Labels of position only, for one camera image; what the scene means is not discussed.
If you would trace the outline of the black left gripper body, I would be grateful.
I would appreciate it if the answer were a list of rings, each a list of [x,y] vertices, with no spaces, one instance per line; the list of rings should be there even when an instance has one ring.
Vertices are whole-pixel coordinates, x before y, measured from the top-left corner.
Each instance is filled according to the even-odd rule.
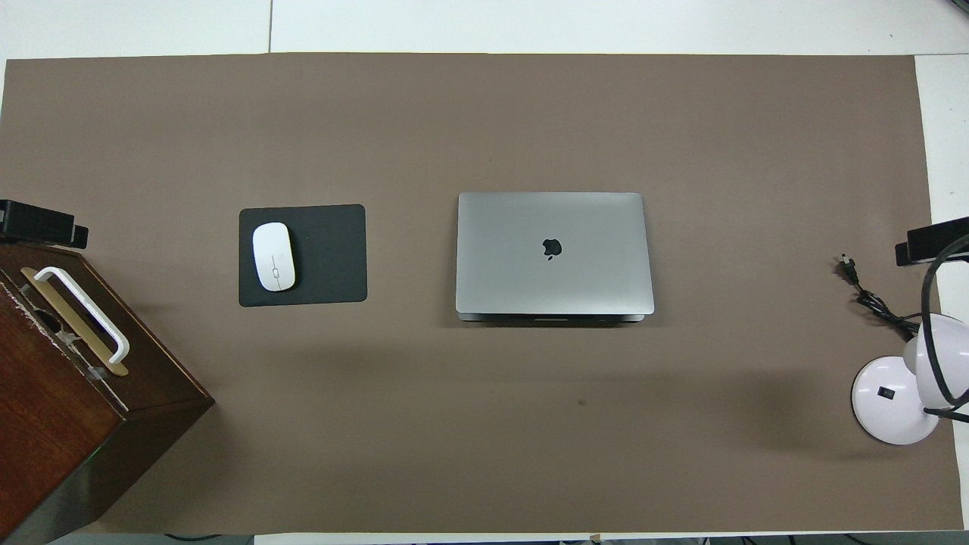
[[[42,244],[72,244],[75,241],[75,217],[68,213],[10,199],[1,201],[1,213],[3,238],[27,239]]]

